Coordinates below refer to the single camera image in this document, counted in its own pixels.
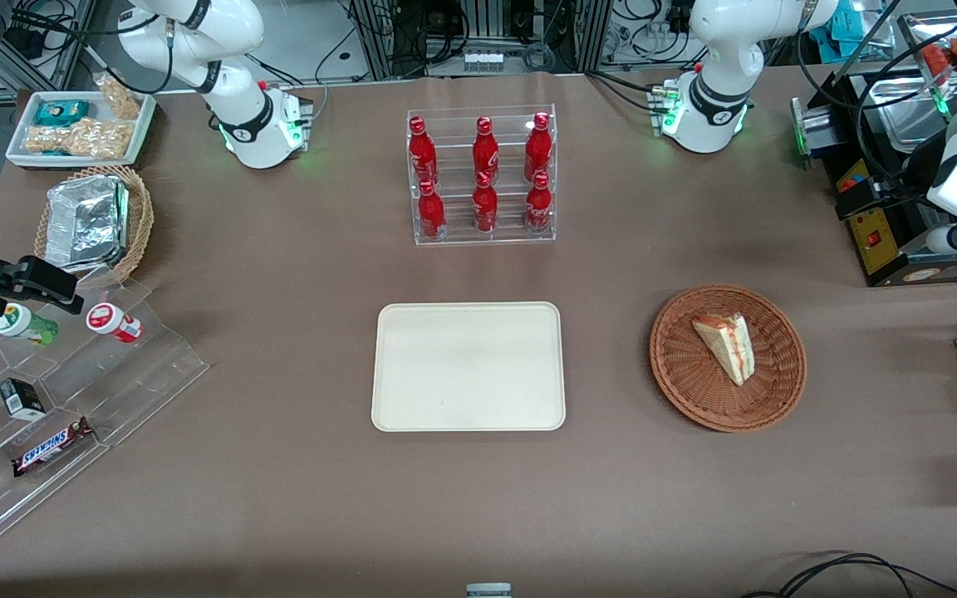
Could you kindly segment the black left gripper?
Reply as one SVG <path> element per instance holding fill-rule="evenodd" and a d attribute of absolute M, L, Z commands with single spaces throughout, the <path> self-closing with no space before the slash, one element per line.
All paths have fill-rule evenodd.
<path fill-rule="evenodd" d="M 950 204 L 945 189 L 957 167 L 957 150 L 947 152 L 947 136 L 942 131 L 924 140 L 908 156 L 901 180 L 884 175 L 852 175 L 837 185 L 835 212 L 839 221 L 875 208 L 888 208 L 906 199 L 908 202 Z"/>

